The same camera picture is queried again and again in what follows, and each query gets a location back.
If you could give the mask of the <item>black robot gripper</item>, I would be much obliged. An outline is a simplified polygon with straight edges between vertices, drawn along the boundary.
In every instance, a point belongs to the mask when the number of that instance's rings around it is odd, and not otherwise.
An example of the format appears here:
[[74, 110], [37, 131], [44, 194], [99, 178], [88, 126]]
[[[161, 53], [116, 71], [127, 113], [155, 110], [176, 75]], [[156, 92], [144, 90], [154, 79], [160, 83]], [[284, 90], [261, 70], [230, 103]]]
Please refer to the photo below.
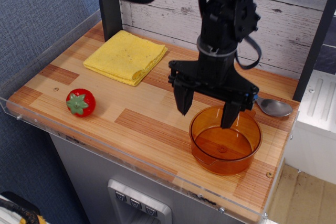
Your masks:
[[177, 109], [186, 115], [194, 92], [222, 100], [225, 103], [221, 128], [229, 129], [240, 111], [251, 110], [253, 96], [259, 88], [238, 74], [234, 61], [238, 61], [237, 44], [227, 49], [213, 48], [199, 40], [196, 61], [172, 60], [169, 83], [174, 89]]

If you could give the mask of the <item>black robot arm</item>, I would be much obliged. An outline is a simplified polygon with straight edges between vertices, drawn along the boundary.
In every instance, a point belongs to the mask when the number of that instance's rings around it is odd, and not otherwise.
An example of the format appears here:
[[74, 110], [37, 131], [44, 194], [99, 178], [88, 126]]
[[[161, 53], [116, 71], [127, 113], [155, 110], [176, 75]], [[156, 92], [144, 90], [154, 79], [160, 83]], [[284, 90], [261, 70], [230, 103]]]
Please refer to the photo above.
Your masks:
[[251, 110], [258, 88], [240, 76], [237, 46], [243, 40], [259, 51], [250, 34], [260, 19], [254, 0], [198, 0], [202, 18], [196, 61], [172, 60], [169, 81], [178, 110], [186, 114], [195, 92], [224, 101], [221, 127], [230, 128], [239, 112]]

